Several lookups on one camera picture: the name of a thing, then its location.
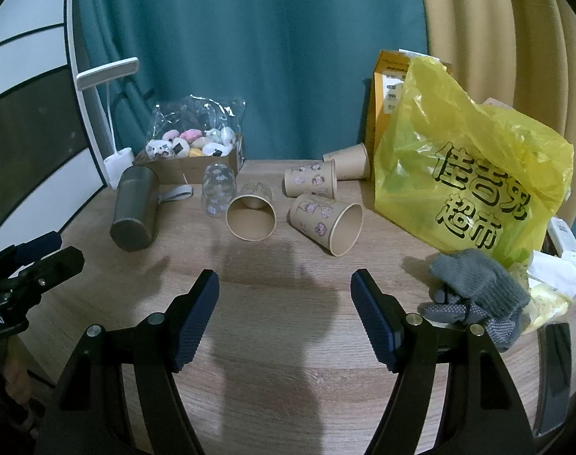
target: yellow plastic bag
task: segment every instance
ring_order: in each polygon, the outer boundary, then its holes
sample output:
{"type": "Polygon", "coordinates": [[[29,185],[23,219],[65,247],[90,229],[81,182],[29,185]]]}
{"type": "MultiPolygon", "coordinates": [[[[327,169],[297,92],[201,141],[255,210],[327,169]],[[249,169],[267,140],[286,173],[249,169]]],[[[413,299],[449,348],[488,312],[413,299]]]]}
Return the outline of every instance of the yellow plastic bag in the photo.
{"type": "Polygon", "coordinates": [[[374,170],[379,213],[442,252],[477,247],[509,267],[541,249],[573,146],[522,113],[475,104],[441,63],[415,58],[374,170]]]}

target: beige curtain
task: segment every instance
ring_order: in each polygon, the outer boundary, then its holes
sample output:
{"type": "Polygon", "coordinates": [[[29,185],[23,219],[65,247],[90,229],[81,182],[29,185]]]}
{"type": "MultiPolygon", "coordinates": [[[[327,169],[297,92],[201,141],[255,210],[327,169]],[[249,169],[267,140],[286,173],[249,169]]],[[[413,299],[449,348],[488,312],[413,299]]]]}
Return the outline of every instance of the beige curtain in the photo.
{"type": "Polygon", "coordinates": [[[514,106],[574,145],[572,195],[558,215],[576,215],[576,16],[565,0],[424,0],[430,54],[476,102],[514,106]]]}

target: screw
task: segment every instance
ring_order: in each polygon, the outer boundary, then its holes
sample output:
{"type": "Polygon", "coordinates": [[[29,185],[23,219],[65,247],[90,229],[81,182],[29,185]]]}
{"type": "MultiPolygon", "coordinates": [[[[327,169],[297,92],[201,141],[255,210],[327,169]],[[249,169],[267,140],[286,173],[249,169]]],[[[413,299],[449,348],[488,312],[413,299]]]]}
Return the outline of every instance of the screw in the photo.
{"type": "Polygon", "coordinates": [[[411,325],[417,326],[423,323],[423,318],[418,313],[409,313],[406,315],[406,321],[411,325]]]}
{"type": "Polygon", "coordinates": [[[479,325],[478,323],[474,323],[473,325],[469,326],[469,331],[474,334],[476,337],[480,337],[484,335],[484,327],[479,325]]]}
{"type": "Polygon", "coordinates": [[[159,325],[165,320],[163,313],[152,313],[146,319],[151,325],[159,325]]]}
{"type": "Polygon", "coordinates": [[[96,337],[102,332],[102,328],[99,325],[90,325],[86,333],[89,337],[96,337]]]}

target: upside-down paper cup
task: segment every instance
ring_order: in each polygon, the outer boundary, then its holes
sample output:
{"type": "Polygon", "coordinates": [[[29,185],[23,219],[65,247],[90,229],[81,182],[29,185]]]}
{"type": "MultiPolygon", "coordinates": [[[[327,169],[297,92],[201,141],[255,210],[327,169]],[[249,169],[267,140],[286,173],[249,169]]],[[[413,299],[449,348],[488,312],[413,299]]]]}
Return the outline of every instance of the upside-down paper cup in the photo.
{"type": "Polygon", "coordinates": [[[334,159],[337,164],[337,179],[368,179],[370,176],[370,162],[364,144],[329,152],[322,158],[324,162],[334,159]]]}
{"type": "Polygon", "coordinates": [[[284,173],[286,195],[296,197],[303,193],[313,193],[334,198],[337,195],[337,169],[334,160],[313,161],[291,167],[284,173]]]}
{"type": "Polygon", "coordinates": [[[263,183],[247,183],[227,208],[227,227],[246,241],[262,241],[275,230],[277,217],[271,189],[263,183]]]}
{"type": "Polygon", "coordinates": [[[363,215],[360,204],[303,193],[292,204],[290,224],[334,256],[342,256],[360,236],[363,215]]]}

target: black clamp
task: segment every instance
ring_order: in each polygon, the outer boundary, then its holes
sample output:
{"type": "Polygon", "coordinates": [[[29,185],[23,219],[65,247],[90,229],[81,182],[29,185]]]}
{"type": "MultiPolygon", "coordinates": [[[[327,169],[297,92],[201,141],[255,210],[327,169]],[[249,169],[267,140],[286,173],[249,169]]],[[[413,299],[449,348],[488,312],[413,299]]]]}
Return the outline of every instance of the black clamp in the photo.
{"type": "Polygon", "coordinates": [[[439,363],[449,364],[448,385],[436,443],[425,454],[535,454],[518,391],[481,325],[439,328],[406,314],[365,269],[352,276],[351,297],[377,359],[398,374],[367,455],[415,453],[439,363]]]}
{"type": "MultiPolygon", "coordinates": [[[[82,271],[81,251],[73,246],[57,251],[61,245],[60,235],[49,232],[0,251],[0,340],[26,330],[26,314],[41,302],[41,295],[82,271]],[[10,277],[26,265],[30,266],[10,277]]],[[[0,372],[0,398],[14,422],[23,425],[29,419],[29,411],[10,398],[5,383],[0,372]]]]}
{"type": "Polygon", "coordinates": [[[154,453],[204,455],[172,373],[193,360],[218,296],[218,276],[204,270],[165,313],[112,332],[88,327],[47,406],[35,455],[145,453],[134,446],[123,393],[124,363],[134,364],[154,453]]]}

